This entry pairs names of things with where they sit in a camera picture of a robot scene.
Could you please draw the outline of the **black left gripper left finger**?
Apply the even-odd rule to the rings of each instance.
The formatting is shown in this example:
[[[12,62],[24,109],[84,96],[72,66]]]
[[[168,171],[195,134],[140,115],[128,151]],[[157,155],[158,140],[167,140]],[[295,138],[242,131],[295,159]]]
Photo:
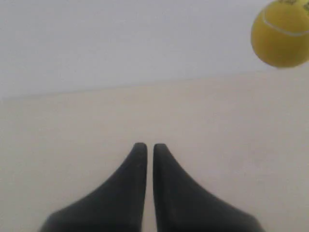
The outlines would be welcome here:
[[[42,232],[140,232],[147,182],[147,146],[135,143],[97,189],[52,213]]]

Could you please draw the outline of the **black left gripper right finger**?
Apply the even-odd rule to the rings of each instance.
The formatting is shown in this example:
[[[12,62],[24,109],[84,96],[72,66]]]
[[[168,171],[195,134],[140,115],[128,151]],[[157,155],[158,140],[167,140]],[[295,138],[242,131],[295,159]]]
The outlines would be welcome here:
[[[159,232],[262,232],[252,215],[205,190],[176,161],[166,144],[155,144],[153,193]]]

